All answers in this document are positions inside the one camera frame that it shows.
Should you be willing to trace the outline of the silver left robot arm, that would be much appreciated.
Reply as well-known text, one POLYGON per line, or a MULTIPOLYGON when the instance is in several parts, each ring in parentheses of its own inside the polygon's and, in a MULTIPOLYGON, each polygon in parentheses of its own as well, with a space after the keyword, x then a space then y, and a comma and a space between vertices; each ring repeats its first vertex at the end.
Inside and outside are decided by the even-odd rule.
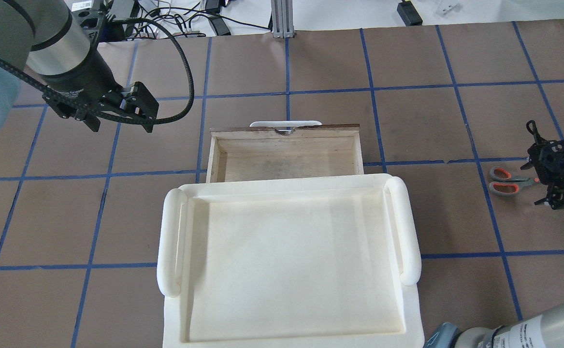
POLYGON ((97 132, 98 110, 152 121, 159 104, 140 82, 123 87, 98 52, 107 20, 104 0, 0 0, 0 128, 25 83, 25 68, 51 89, 42 97, 56 114, 97 132))

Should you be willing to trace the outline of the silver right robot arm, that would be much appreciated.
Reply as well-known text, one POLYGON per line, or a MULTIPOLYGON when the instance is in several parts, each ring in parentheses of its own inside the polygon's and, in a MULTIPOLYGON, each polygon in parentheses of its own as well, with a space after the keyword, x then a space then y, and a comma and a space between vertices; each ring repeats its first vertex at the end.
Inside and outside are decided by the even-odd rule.
MULTIPOLYGON (((547 140, 540 136, 536 122, 527 121, 527 131, 533 136, 527 162, 521 170, 533 169, 534 177, 515 176, 502 167, 490 170, 489 191, 509 197, 522 188, 542 184, 546 196, 535 205, 546 205, 554 211, 564 209, 564 140, 547 140)), ((531 319, 493 330, 474 327, 461 331, 458 326, 443 322, 428 337, 426 348, 564 348, 564 304, 553 307, 531 319)))

